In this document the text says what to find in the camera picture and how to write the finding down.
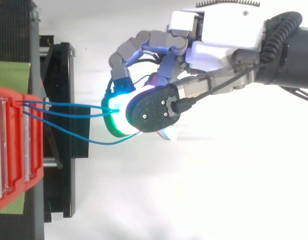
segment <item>black frame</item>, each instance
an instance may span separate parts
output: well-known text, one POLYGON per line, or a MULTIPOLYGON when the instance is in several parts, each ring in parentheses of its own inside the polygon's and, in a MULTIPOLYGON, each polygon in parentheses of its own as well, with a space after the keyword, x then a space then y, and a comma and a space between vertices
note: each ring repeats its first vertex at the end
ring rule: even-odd
MULTIPOLYGON (((74 102, 73 47, 67 42, 46 46, 45 38, 53 42, 52 36, 41 36, 41 47, 49 47, 46 56, 40 57, 41 78, 50 102, 74 102)), ((52 106, 51 111, 64 114, 91 114, 90 108, 52 106)), ((48 121, 86 138, 90 134, 89 119, 65 118, 45 115, 48 121)), ((87 158, 88 142, 79 140, 55 128, 45 128, 44 157, 60 161, 55 167, 44 168, 44 221, 52 221, 51 213, 62 213, 71 218, 75 211, 75 158, 87 158), (53 140, 47 139, 51 131, 53 140)))

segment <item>screw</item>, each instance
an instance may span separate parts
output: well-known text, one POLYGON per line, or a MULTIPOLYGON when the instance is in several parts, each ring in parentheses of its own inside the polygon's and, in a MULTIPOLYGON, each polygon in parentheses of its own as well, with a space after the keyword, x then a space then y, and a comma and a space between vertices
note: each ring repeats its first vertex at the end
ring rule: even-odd
MULTIPOLYGON (((49 102, 50 99, 49 99, 48 97, 44 97, 43 101, 44 101, 44 102, 49 102)), ((44 109, 45 109, 46 111, 49 111, 49 110, 50 110, 50 107, 52 107, 52 105, 50 105, 50 104, 45 104, 43 107, 44 107, 44 109)))
POLYGON ((76 57, 76 50, 75 50, 75 48, 72 48, 71 50, 69 50, 69 55, 70 55, 72 58, 75 58, 75 57, 76 57))

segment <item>black cable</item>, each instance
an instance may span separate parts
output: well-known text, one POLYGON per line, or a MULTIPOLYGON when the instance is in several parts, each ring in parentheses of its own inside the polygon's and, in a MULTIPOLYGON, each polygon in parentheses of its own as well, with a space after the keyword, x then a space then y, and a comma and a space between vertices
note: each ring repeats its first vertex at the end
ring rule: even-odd
POLYGON ((281 24, 267 38, 262 48, 260 59, 262 63, 275 60, 281 47, 288 37, 301 25, 303 17, 296 11, 285 12, 272 18, 282 20, 281 24))
MULTIPOLYGON (((162 63, 162 57, 160 56, 157 56, 156 54, 151 54, 149 52, 144 52, 144 54, 147 54, 147 55, 151 55, 154 59, 150 59, 150 58, 143 58, 143 59, 139 59, 137 60, 134 64, 138 64, 138 63, 146 63, 146 62, 149 62, 149 63, 153 63, 153 64, 157 64, 157 65, 160 65, 162 63)), ((133 83, 134 85, 137 84, 139 81, 141 81, 143 78, 141 78, 140 80, 138 80, 137 82, 133 83)), ((113 84, 113 79, 111 78, 108 82, 108 85, 107 85, 107 89, 106 89, 106 92, 105 94, 108 95, 108 94, 111 94, 112 91, 111 91, 111 86, 113 84)))
POLYGON ((230 80, 227 80, 226 82, 223 82, 222 84, 212 88, 211 90, 208 90, 207 92, 204 92, 200 95, 198 95, 197 97, 192 98, 193 104, 195 104, 197 101, 214 94, 215 92, 227 87, 228 85, 234 83, 235 81, 239 80, 240 78, 244 77, 246 74, 249 74, 250 72, 262 68, 264 67, 266 64, 260 63, 254 66, 251 66, 247 69, 245 69, 244 71, 241 71, 239 74, 237 74, 236 76, 232 77, 230 80))
POLYGON ((306 97, 308 97, 308 93, 306 92, 306 91, 303 91, 303 90, 301 90, 301 89, 297 89, 296 90, 297 92, 300 92, 301 94, 303 94, 303 95, 305 95, 306 97))
POLYGON ((112 83, 113 83, 113 78, 111 78, 107 84, 105 95, 109 95, 112 93, 112 90, 111 90, 112 83))
POLYGON ((157 65, 160 64, 160 62, 158 62, 157 60, 149 59, 149 58, 139 59, 139 60, 136 61, 136 64, 138 64, 138 63, 144 63, 144 62, 150 62, 150 63, 157 64, 157 65))
POLYGON ((194 104, 196 104, 197 101, 214 94, 215 92, 227 87, 228 85, 234 83, 235 81, 239 80, 240 78, 242 78, 243 76, 245 76, 246 74, 249 74, 250 72, 262 68, 266 66, 266 64, 260 63, 254 66, 251 66, 243 71, 241 71, 239 74, 237 74, 236 76, 232 77, 230 80, 227 80, 226 82, 208 90, 207 92, 204 92, 200 95, 198 95, 197 97, 185 97, 182 98, 180 100, 177 100, 175 102, 172 102, 171 107, 172 110, 177 113, 177 114, 181 114, 184 113, 185 111, 189 110, 194 104))
POLYGON ((144 78, 149 77, 149 76, 150 76, 149 74, 143 76, 140 80, 134 82, 133 85, 138 84, 141 80, 143 80, 144 78))
POLYGON ((305 100, 305 101, 308 101, 308 97, 307 97, 307 96, 304 96, 304 95, 299 94, 299 93, 296 92, 296 91, 298 91, 298 89, 289 88, 289 87, 285 87, 285 86, 281 86, 280 88, 283 89, 283 90, 285 90, 285 91, 287 91, 287 92, 290 93, 290 94, 293 94, 293 95, 296 96, 296 97, 299 97, 299 98, 301 98, 301 99, 303 99, 303 100, 305 100))

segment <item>red storage bin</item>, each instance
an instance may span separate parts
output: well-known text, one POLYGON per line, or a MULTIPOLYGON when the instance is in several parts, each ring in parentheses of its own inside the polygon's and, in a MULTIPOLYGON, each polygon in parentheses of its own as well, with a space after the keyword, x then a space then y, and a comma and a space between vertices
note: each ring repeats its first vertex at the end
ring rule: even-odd
MULTIPOLYGON (((0 210, 37 184, 44 174, 43 123, 23 114, 25 100, 42 101, 37 96, 0 87, 0 210)), ((43 118, 42 112, 29 112, 43 118)))

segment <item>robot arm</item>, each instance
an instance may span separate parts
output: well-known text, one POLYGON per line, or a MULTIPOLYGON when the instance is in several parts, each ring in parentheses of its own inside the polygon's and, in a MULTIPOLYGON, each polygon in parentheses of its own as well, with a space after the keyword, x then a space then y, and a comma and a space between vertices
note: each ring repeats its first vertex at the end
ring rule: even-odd
POLYGON ((107 128, 116 137, 155 132, 175 124, 197 100, 253 82, 308 88, 308 30, 301 22, 295 12, 264 21, 260 4, 250 1, 214 0, 173 12, 167 32, 141 31, 110 57, 102 105, 120 112, 105 118, 107 128), (143 51, 161 61, 136 90, 128 67, 143 51), (191 76, 178 80, 184 71, 191 76))

